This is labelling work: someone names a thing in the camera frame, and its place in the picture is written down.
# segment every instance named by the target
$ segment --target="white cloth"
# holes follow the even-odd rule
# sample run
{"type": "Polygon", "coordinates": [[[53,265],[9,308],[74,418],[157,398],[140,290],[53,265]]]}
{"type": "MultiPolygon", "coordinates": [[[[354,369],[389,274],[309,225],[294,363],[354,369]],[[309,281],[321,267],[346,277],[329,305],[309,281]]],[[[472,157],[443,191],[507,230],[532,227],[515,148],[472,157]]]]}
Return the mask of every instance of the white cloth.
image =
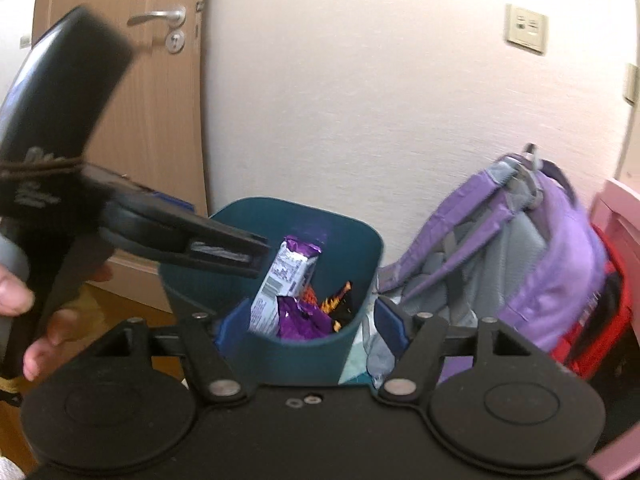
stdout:
{"type": "Polygon", "coordinates": [[[0,456],[0,480],[23,480],[24,473],[11,460],[0,456]]]}

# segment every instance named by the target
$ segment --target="teal trash can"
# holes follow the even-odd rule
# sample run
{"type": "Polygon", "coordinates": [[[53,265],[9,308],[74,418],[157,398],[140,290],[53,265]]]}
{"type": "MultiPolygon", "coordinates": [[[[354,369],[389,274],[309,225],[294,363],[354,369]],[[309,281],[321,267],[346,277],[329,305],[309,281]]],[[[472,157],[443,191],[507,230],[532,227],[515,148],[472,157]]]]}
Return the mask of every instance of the teal trash can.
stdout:
{"type": "Polygon", "coordinates": [[[257,279],[212,274],[169,264],[160,278],[174,314],[209,312],[227,332],[223,354],[241,380],[263,384],[337,384],[353,338],[366,315],[382,255],[378,233],[363,222],[328,211],[275,198],[245,198],[233,202],[213,219],[269,240],[271,251],[257,279]],[[312,286],[319,301],[349,280],[355,316],[340,332],[308,342],[293,342],[249,332],[249,306],[286,235],[322,247],[312,286]]]}

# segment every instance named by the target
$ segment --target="wooden door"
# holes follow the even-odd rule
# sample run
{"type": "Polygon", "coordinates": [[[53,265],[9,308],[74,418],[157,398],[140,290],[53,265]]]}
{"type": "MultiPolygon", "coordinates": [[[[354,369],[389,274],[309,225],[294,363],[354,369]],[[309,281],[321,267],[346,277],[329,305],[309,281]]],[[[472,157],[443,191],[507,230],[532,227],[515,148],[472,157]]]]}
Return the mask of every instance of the wooden door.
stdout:
{"type": "MultiPolygon", "coordinates": [[[[200,37],[203,0],[36,0],[33,38],[77,5],[85,5],[117,27],[137,56],[107,105],[88,150],[88,160],[134,181],[192,203],[207,213],[200,126],[200,37]],[[179,27],[181,52],[170,54],[165,20],[127,27],[142,12],[186,8],[179,27]]],[[[166,309],[156,265],[118,253],[114,279],[104,288],[166,309]]]]}

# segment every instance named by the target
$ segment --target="door handle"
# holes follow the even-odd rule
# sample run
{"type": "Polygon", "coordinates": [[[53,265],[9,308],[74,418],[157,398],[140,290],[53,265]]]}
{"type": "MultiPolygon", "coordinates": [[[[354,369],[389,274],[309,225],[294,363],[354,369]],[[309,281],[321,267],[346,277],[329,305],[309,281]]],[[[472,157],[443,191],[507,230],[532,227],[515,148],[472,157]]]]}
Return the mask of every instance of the door handle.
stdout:
{"type": "Polygon", "coordinates": [[[151,20],[166,20],[169,27],[178,28],[184,23],[187,16],[187,9],[183,6],[175,7],[172,10],[150,10],[141,14],[134,14],[127,20],[127,27],[135,27],[151,20]]]}

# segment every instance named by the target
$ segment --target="white wall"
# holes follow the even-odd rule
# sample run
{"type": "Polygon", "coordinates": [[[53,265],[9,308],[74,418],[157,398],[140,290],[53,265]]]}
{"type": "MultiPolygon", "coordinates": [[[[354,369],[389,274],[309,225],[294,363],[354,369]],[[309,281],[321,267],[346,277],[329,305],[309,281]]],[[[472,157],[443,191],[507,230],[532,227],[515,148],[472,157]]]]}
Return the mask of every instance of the white wall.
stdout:
{"type": "Polygon", "coordinates": [[[31,35],[35,1],[0,0],[0,102],[30,51],[20,48],[20,38],[31,35]]]}
{"type": "Polygon", "coordinates": [[[267,195],[359,218],[397,257],[472,172],[526,142],[587,202],[630,107],[634,0],[207,0],[204,111],[216,209],[267,195]],[[546,56],[505,4],[549,15],[546,56]]]}

